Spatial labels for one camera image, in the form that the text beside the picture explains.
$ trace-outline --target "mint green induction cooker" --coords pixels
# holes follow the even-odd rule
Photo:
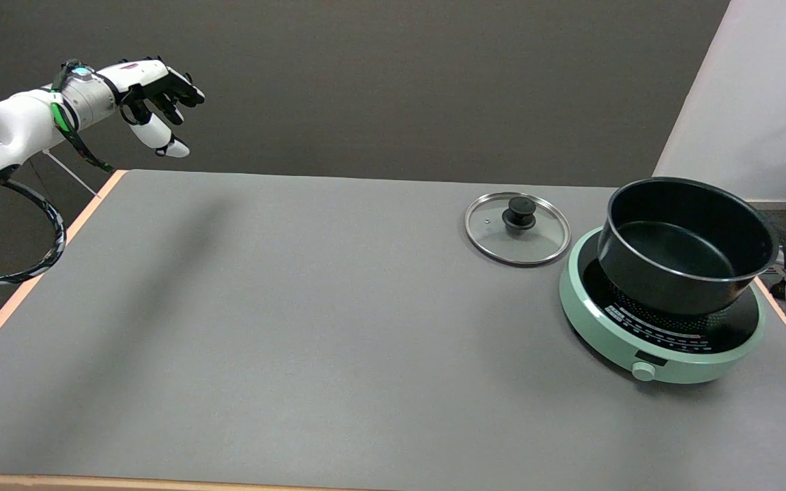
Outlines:
[[[568,320],[592,348],[641,381],[700,383],[722,376],[763,336],[756,287],[724,310],[683,317],[647,310],[617,290],[596,260],[600,228],[574,245],[559,277]]]

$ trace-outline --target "white wall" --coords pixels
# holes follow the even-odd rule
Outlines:
[[[733,0],[654,172],[786,202],[786,0]]]

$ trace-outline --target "pot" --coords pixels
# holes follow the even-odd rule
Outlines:
[[[777,254],[776,233],[751,205],[676,177],[617,190],[598,242],[602,270],[625,295],[681,315],[731,305]]]

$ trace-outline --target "robot finger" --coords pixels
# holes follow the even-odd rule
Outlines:
[[[184,158],[190,155],[190,149],[184,141],[175,136],[169,126],[157,115],[151,115],[145,124],[129,125],[129,130],[132,130],[142,143],[154,149],[156,155],[172,158]]]
[[[172,124],[181,125],[184,123],[184,116],[181,115],[181,111],[175,107],[175,103],[165,93],[157,93],[147,99],[153,102]]]
[[[166,75],[166,87],[163,92],[169,96],[169,99],[180,102],[188,108],[194,108],[197,104],[205,102],[205,94],[199,88],[187,80],[184,75],[178,74],[171,68],[168,69],[169,75]]]

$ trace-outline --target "green cable tie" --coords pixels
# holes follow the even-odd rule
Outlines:
[[[65,119],[63,118],[62,112],[60,112],[59,104],[53,102],[50,104],[50,112],[53,113],[53,121],[66,133],[69,132],[68,124],[66,123]]]

